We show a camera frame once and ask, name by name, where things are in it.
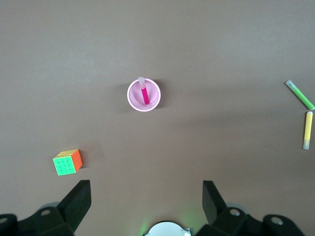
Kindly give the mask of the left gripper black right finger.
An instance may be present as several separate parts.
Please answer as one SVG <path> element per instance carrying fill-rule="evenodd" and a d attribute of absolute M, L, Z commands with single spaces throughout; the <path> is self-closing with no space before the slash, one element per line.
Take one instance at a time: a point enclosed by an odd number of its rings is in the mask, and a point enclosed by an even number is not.
<path fill-rule="evenodd" d="M 262 221 L 237 207 L 228 207 L 211 180 L 203 181 L 202 206 L 208 223 L 197 236 L 303 236 L 289 218 L 269 214 Z"/>

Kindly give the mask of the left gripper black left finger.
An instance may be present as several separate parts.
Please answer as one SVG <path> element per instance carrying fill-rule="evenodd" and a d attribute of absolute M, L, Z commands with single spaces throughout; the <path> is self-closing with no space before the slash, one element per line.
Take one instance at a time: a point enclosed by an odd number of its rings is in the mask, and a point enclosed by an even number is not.
<path fill-rule="evenodd" d="M 14 214 L 0 216 L 2 236 L 73 236 L 91 207 L 91 182 L 81 180 L 57 204 L 39 209 L 19 221 Z"/>

